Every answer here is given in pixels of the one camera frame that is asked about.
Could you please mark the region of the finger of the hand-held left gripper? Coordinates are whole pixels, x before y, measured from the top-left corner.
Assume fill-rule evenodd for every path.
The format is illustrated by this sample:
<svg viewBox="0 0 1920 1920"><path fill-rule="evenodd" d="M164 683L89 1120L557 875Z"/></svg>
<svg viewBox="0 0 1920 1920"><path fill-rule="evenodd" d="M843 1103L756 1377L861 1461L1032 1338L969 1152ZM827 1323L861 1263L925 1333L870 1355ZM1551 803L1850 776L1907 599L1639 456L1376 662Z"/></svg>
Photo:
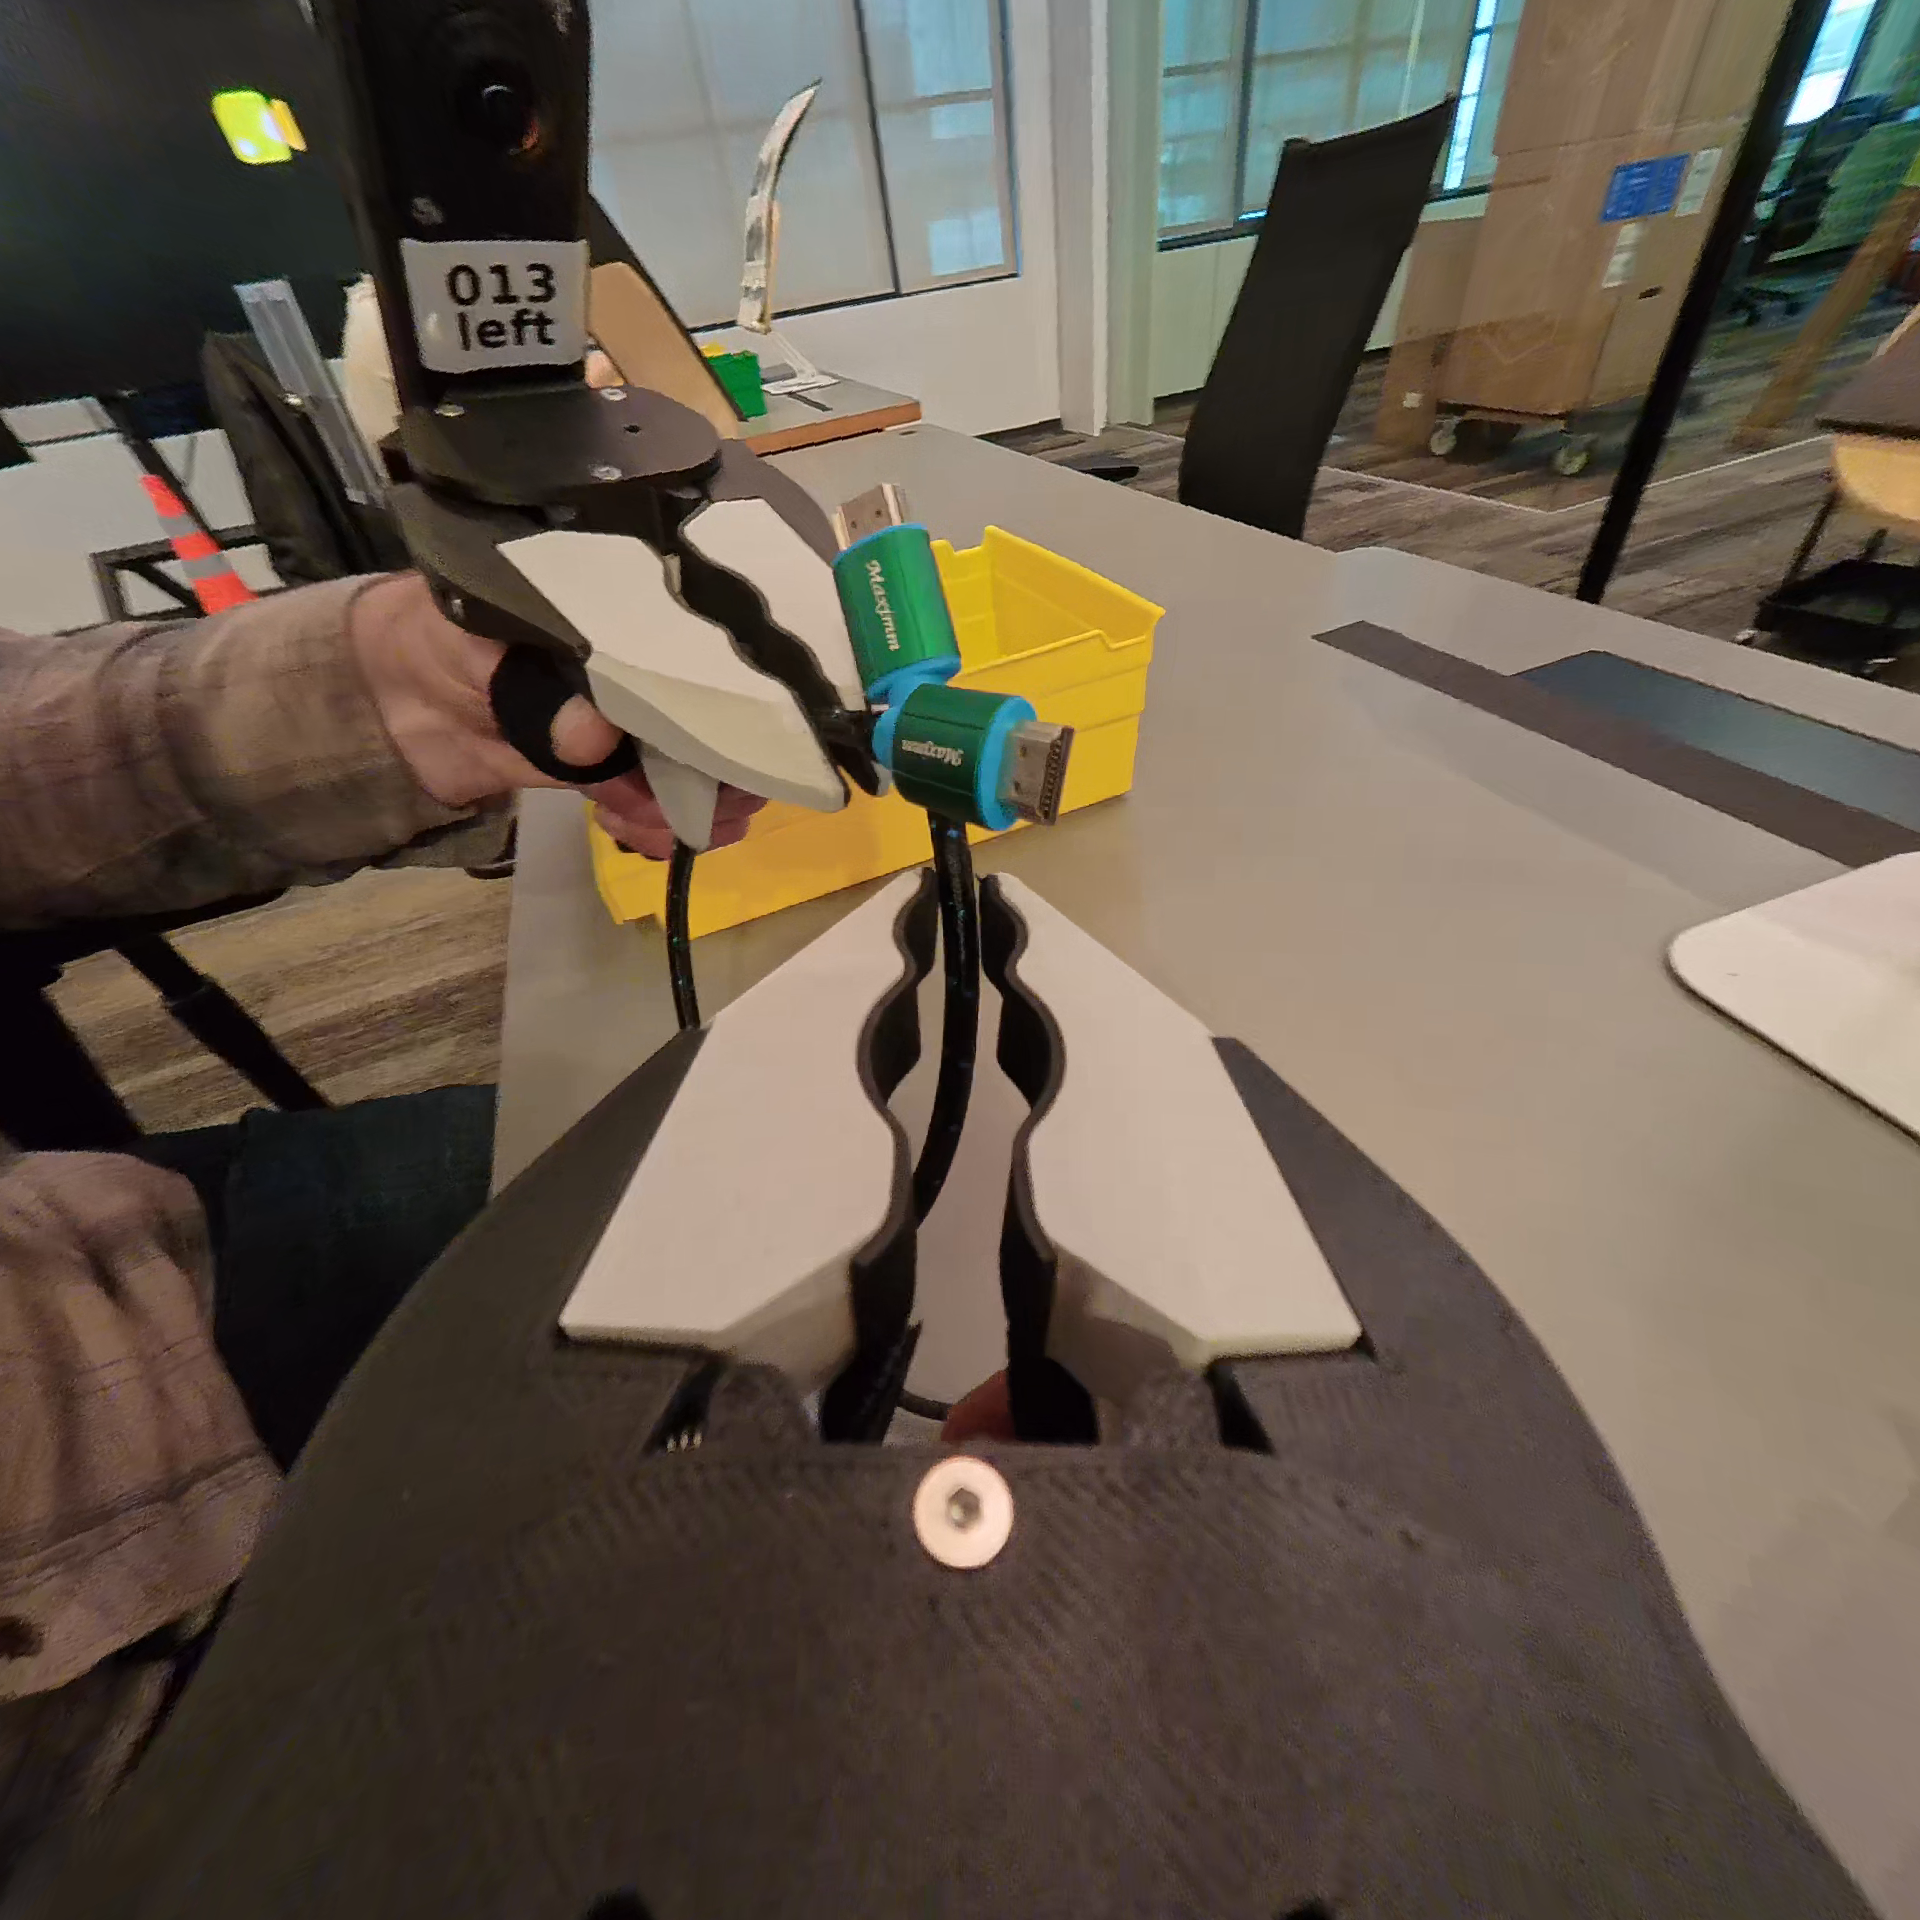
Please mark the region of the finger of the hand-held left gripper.
<svg viewBox="0 0 1920 1920"><path fill-rule="evenodd" d="M586 642L588 693L639 741L642 776L677 840L707 851L722 786L764 801L843 812L850 789L792 698L692 604L679 571L637 536L523 536L505 559Z"/></svg>
<svg viewBox="0 0 1920 1920"><path fill-rule="evenodd" d="M837 776L889 788L835 578L839 551L827 510L809 494L716 496L684 515L692 605L790 695Z"/></svg>

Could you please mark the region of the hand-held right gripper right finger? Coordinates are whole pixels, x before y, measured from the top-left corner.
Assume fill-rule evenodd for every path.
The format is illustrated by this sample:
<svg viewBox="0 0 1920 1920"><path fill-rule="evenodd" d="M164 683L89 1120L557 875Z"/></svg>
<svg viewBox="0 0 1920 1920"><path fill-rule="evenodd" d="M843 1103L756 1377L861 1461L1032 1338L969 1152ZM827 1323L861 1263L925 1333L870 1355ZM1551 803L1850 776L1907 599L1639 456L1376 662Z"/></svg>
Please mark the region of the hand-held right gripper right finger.
<svg viewBox="0 0 1920 1920"><path fill-rule="evenodd" d="M1346 1353L1363 1321L1213 1030L1001 878L1001 1070L1028 1103L1003 1276L1068 1372Z"/></svg>

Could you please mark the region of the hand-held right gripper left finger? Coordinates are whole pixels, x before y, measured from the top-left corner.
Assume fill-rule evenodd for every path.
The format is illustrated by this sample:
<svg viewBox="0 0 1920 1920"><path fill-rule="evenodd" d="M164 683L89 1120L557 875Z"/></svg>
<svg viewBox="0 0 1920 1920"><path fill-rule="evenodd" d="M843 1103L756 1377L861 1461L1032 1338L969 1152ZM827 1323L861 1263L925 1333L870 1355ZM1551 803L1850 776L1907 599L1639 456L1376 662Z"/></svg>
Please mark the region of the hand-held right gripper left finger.
<svg viewBox="0 0 1920 1920"><path fill-rule="evenodd" d="M895 875L702 1030L563 1306L576 1341L692 1348L780 1372L856 1355L854 1263L910 1215L910 1164L861 1046L925 961Z"/></svg>

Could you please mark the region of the braided hdmi cable green plug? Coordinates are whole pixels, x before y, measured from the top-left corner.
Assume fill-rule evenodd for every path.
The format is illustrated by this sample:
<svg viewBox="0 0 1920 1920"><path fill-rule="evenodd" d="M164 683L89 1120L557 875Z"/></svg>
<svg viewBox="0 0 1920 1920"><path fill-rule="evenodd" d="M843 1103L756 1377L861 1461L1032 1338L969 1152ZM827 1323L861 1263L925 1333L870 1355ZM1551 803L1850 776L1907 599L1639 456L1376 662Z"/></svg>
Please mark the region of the braided hdmi cable green plug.
<svg viewBox="0 0 1920 1920"><path fill-rule="evenodd" d="M832 579L859 681L873 708L870 752L905 803L925 810L932 891L906 901L906 934L939 929L943 1030L925 1141L906 1166L891 1093L919 1060L919 946L828 942L828 968L805 987L879 987L877 1006L828 997L774 1046L760 1006L740 1002L702 1054L716 1078L689 1079L694 1116L750 1122L742 1149L756 1178L726 1240L699 1230L692 1253L755 1282L733 1331L767 1339L770 1360L821 1374L831 1442L884 1438L919 1339L919 1225L934 1211L972 1099L982 997L981 901L969 831L1058 817L1073 729L1013 691L954 686L960 640L934 543L893 484L832 520Z"/></svg>

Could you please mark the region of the person's left forearm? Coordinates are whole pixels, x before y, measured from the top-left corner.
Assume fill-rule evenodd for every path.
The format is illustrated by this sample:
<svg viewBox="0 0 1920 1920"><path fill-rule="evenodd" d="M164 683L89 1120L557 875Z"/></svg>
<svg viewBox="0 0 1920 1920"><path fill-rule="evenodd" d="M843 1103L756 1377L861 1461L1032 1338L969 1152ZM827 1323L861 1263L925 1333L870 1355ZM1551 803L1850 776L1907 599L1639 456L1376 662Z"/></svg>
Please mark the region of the person's left forearm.
<svg viewBox="0 0 1920 1920"><path fill-rule="evenodd" d="M5 929L269 894L435 826L353 645L367 592L5 634Z"/></svg>

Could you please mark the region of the person's left hand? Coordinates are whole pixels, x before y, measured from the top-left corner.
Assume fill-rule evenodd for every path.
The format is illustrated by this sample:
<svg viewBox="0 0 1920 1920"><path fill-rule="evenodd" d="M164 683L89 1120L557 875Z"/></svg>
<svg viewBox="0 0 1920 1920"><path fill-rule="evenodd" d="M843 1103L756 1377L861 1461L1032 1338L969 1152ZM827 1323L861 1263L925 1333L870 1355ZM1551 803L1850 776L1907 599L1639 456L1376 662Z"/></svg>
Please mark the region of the person's left hand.
<svg viewBox="0 0 1920 1920"><path fill-rule="evenodd" d="M447 808L502 803L531 789L560 789L518 754L498 727L490 686L507 648L452 623L414 571L367 587L348 616L353 656L398 756L421 788ZM619 729L583 695L570 695L550 726L550 749L572 766L600 764ZM614 841L645 858L669 858L674 833L642 772L575 788ZM758 795L719 788L710 843L740 841Z"/></svg>

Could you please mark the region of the black office chair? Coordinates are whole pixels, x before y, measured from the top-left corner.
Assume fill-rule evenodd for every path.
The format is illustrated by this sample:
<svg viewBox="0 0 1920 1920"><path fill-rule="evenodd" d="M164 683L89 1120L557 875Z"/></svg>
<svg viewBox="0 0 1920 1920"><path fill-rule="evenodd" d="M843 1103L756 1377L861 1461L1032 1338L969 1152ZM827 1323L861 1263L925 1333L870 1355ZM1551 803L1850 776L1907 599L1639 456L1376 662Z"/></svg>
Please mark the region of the black office chair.
<svg viewBox="0 0 1920 1920"><path fill-rule="evenodd" d="M1303 538L1324 453L1420 227L1458 95L1282 146L1260 233L1185 430L1183 506Z"/></svg>
<svg viewBox="0 0 1920 1920"><path fill-rule="evenodd" d="M209 332L201 373L285 587L406 570L372 441L288 279L235 285L247 330Z"/></svg>

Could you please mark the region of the yellow plastic bin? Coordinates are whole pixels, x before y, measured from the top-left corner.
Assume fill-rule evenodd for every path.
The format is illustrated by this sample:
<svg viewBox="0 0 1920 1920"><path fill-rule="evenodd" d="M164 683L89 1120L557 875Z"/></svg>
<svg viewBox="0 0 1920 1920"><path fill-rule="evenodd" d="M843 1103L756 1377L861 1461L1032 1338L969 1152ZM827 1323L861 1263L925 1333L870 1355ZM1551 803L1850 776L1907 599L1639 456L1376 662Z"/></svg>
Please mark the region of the yellow plastic bin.
<svg viewBox="0 0 1920 1920"><path fill-rule="evenodd" d="M1067 813L1122 797L1165 610L996 525L975 546L930 547L957 623L958 686L1025 698L1074 732ZM926 813L899 795L852 791L835 813L772 801L742 841L697 858L689 932L726 932L930 860Z"/></svg>

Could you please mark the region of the orange traffic cone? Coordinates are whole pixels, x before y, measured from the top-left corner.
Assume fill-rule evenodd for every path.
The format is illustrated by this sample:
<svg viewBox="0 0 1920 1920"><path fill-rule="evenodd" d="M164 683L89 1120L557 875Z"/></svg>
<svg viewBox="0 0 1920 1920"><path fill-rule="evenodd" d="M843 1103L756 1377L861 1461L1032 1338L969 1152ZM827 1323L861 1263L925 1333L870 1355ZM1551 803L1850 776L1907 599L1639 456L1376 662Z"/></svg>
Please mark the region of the orange traffic cone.
<svg viewBox="0 0 1920 1920"><path fill-rule="evenodd" d="M130 620L127 581L142 581L182 613L221 613L263 597L238 571L225 538L205 517L178 470L145 430L134 396L99 397L108 425L140 473L163 539L99 550L91 556L95 584L108 620Z"/></svg>

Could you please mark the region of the black monitor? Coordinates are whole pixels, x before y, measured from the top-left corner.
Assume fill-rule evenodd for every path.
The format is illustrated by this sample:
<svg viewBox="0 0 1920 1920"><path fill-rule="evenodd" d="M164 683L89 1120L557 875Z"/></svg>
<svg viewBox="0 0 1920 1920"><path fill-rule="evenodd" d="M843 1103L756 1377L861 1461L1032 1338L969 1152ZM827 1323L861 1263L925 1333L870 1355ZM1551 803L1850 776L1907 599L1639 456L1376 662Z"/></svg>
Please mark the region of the black monitor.
<svg viewBox="0 0 1920 1920"><path fill-rule="evenodd" d="M363 272L308 4L3 6L3 402L182 385L243 283L341 352Z"/></svg>

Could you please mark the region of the black pole with round base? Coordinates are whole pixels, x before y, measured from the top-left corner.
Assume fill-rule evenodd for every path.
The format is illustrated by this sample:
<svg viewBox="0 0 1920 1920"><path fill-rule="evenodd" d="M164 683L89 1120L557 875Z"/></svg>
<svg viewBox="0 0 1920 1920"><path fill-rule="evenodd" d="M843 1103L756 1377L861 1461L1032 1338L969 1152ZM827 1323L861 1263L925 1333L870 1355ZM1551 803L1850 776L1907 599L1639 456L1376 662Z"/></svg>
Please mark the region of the black pole with round base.
<svg viewBox="0 0 1920 1920"><path fill-rule="evenodd" d="M1678 305L1673 332L1645 393L1642 409L1583 561L1575 597L1587 605L1605 599L1628 546L1635 520L1660 465L1669 431L1708 337L1717 297L1748 231L1775 150L1787 127L1789 108L1792 108L1806 73L1828 10L1828 2L1789 4L1751 119L1734 157L1727 165L1724 189L1705 231L1687 295Z"/></svg>

